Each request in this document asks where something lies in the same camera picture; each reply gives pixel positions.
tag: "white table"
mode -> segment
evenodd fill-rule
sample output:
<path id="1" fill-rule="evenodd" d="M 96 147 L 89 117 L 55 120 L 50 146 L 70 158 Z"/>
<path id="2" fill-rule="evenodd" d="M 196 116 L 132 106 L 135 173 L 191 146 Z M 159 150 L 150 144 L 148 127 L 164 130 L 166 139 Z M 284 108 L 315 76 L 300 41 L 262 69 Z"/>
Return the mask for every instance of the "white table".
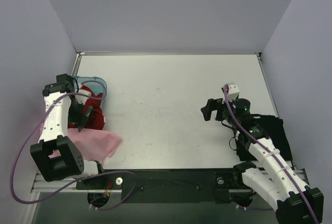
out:
<path id="1" fill-rule="evenodd" d="M 105 169 L 229 168 L 232 132 L 200 108 L 235 82 L 251 113 L 275 115 L 255 55 L 83 55 L 79 76 L 108 85 L 105 130 L 123 138 Z"/>

